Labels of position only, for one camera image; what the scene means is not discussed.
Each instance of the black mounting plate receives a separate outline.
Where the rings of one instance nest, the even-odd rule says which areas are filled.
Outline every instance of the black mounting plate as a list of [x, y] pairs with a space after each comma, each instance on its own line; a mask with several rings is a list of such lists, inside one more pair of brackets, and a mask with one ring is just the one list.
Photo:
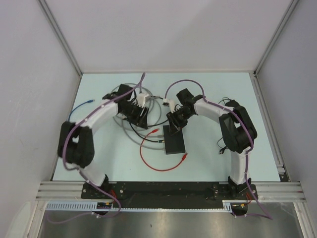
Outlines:
[[[233, 197], [227, 183], [219, 182], [114, 182], [111, 183], [123, 208], [213, 209], [223, 208], [223, 200], [247, 200], [248, 189]], [[256, 187], [251, 185], [257, 197]], [[82, 199], [108, 199], [85, 183]]]

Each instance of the white panel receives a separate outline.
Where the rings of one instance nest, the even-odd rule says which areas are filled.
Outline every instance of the white panel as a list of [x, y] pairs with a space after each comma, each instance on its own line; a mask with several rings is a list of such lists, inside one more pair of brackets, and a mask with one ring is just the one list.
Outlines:
[[[75, 106], [95, 99], [93, 103], [79, 107], [71, 115], [71, 121], [78, 121], [89, 114], [101, 98], [120, 83], [137, 83], [140, 73], [126, 74], [84, 74], [76, 96]], [[258, 132], [254, 150], [250, 156], [252, 181], [279, 181], [275, 160], [270, 148], [260, 109], [248, 73], [148, 73], [143, 86], [156, 96], [164, 96], [173, 82], [190, 78], [202, 84], [206, 97], [219, 102], [222, 97], [237, 100], [250, 115]], [[201, 94], [200, 88], [191, 82], [176, 84], [168, 94], [169, 99], [178, 102], [176, 94], [184, 89], [193, 95]], [[162, 107], [162, 118], [166, 119], [169, 108]], [[159, 117], [158, 106], [148, 116], [148, 123], [154, 124]], [[222, 137], [218, 123], [204, 116], [193, 116], [182, 130], [188, 156], [176, 169], [169, 172], [156, 172], [141, 160], [140, 146], [134, 144], [113, 119], [108, 120], [94, 135], [94, 162], [108, 175], [111, 181], [228, 181], [231, 169], [230, 151], [219, 154], [217, 141]], [[142, 140], [132, 131], [128, 132], [136, 141]], [[163, 148], [161, 143], [145, 142], [147, 146]], [[164, 150], [142, 150], [145, 160], [158, 169], [171, 168], [179, 163], [183, 154], [165, 155]], [[54, 180], [83, 180], [77, 171], [66, 171], [59, 159]]]
[[286, 168], [317, 223], [317, 1], [301, 1], [259, 74]]
[[84, 72], [253, 70], [290, 0], [48, 0]]
[[[35, 0], [0, 8], [0, 237], [49, 179], [79, 81]], [[16, 216], [18, 228], [32, 208]], [[11, 235], [18, 236], [18, 230]]]

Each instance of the black cable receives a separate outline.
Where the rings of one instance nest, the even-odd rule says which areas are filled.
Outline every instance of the black cable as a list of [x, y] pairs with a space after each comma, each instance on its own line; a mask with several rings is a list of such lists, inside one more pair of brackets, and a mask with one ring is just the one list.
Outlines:
[[137, 99], [137, 93], [135, 92], [135, 90], [133, 91], [133, 94], [134, 98], [129, 101], [130, 103], [133, 103]]
[[228, 98], [228, 97], [223, 97], [222, 100], [221, 100], [218, 104], [220, 104], [221, 102], [223, 102], [224, 104], [226, 104], [225, 100], [232, 101], [232, 99], [230, 99], [230, 98]]
[[148, 125], [148, 127], [153, 127], [153, 126], [157, 126], [157, 125], [162, 125], [162, 124], [164, 124], [165, 122], [168, 122], [168, 119], [166, 119], [165, 121], [160, 122], [160, 123], [158, 123], [158, 124]]
[[[159, 98], [159, 99], [162, 99], [163, 100], [163, 98], [162, 97], [155, 97], [155, 96], [152, 96], [153, 98]], [[163, 121], [163, 122], [160, 122], [160, 123], [158, 123], [158, 124], [154, 124], [154, 125], [148, 125], [148, 127], [153, 127], [153, 126], [157, 126], [157, 125], [162, 125], [162, 124], [164, 124], [165, 122], [168, 122], [168, 119], [166, 119], [165, 121]]]
[[223, 137], [220, 138], [220, 139], [217, 141], [217, 146], [220, 148], [219, 154], [221, 154], [221, 155], [224, 153], [224, 151], [225, 151], [226, 149], [228, 149], [227, 146], [221, 147], [221, 146], [219, 145], [219, 141], [221, 141], [222, 139], [223, 139]]
[[150, 142], [155, 142], [155, 143], [162, 143], [162, 142], [164, 142], [163, 140], [155, 141], [155, 140], [149, 140], [149, 139], [147, 139], [147, 138], [142, 137], [142, 136], [133, 128], [132, 124], [131, 124], [131, 123], [129, 123], [129, 124], [130, 124], [132, 130], [138, 135], [138, 137], [140, 137], [140, 138], [142, 138], [142, 139], [144, 139], [144, 140], [150, 141]]
[[176, 110], [176, 107], [177, 107], [177, 106], [180, 106], [180, 107], [182, 107], [181, 105], [179, 105], [179, 104], [176, 104], [176, 105], [175, 105], [175, 108], [174, 108], [174, 110]]

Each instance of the gray cable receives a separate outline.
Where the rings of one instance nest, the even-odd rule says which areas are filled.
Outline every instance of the gray cable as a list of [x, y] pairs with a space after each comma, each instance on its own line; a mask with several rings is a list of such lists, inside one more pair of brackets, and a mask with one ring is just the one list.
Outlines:
[[[126, 85], [132, 85], [132, 86], [135, 86], [136, 84], [135, 83], [125, 83]], [[114, 92], [119, 86], [116, 86], [111, 92]], [[155, 104], [155, 102], [157, 102], [157, 104], [158, 104], [158, 107], [159, 107], [159, 118], [158, 118], [158, 120], [154, 123], [154, 124], [157, 124], [158, 122], [159, 122], [159, 120], [160, 120], [160, 118], [161, 118], [161, 116], [162, 116], [162, 108], [160, 107], [160, 104], [159, 104], [159, 102], [157, 101], [157, 97], [154, 97], [153, 96], [153, 93], [149, 90], [149, 89], [147, 89], [147, 88], [145, 88], [145, 87], [142, 87], [151, 97], [150, 97], [150, 105], [149, 105], [149, 107], [151, 107], [151, 105], [152, 105], [152, 107], [149, 109], [149, 113], [152, 111], [152, 109], [153, 109], [153, 107], [154, 107], [154, 104]], [[115, 119], [115, 118], [119, 118], [119, 119], [121, 119], [118, 115], [116, 115], [115, 117], [113, 117], [113, 120], [115, 121], [115, 123], [118, 125], [118, 126], [120, 126], [120, 127], [122, 127], [122, 125]], [[128, 130], [128, 131], [132, 131], [132, 129], [130, 128], [130, 127], [125, 127], [124, 125], [123, 125], [123, 127], [126, 129], [126, 130]], [[135, 130], [136, 131], [144, 131], [145, 129], [142, 129], [142, 128], [135, 128]]]
[[[154, 98], [152, 98], [152, 99], [153, 99], [154, 102], [156, 102], [156, 103], [158, 104], [158, 106], [159, 106], [159, 115], [160, 115], [160, 116], [159, 116], [157, 122], [155, 122], [155, 124], [157, 124], [157, 123], [159, 122], [161, 116], [162, 116], [162, 108], [160, 107], [159, 102], [158, 102], [156, 99], [154, 99]], [[119, 122], [117, 122], [117, 120], [115, 119], [115, 117], [113, 117], [113, 119], [114, 119], [115, 123], [116, 123], [118, 126], [124, 128], [125, 130], [133, 131], [130, 127], [129, 127], [129, 128], [126, 128], [123, 123], [120, 124]], [[163, 135], [150, 135], [150, 136], [148, 136], [148, 137], [154, 137], [154, 138], [158, 137], [158, 138], [160, 138], [160, 137], [163, 137]]]
[[[126, 136], [128, 136], [130, 138], [130, 140], [132, 140], [134, 143], [136, 143], [137, 145], [141, 146], [141, 143], [137, 142], [136, 140], [134, 140], [130, 135], [129, 133], [126, 131], [124, 125], [123, 125], [123, 120], [122, 120], [122, 129], [124, 131], [124, 133], [126, 134]], [[164, 148], [152, 148], [152, 147], [149, 147], [149, 146], [146, 146], [146, 145], [142, 145], [142, 147], [144, 148], [147, 148], [147, 149], [150, 149], [150, 150], [164, 150]]]

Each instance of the white wall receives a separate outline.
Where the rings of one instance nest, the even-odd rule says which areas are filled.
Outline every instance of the white wall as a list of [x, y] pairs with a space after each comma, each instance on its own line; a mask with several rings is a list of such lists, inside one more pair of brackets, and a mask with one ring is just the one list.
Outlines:
[[79, 77], [35, 0], [0, 7], [0, 237], [56, 158]]
[[317, 1], [300, 1], [259, 73], [292, 180], [300, 180], [317, 222]]
[[290, 0], [47, 0], [84, 72], [253, 70]]

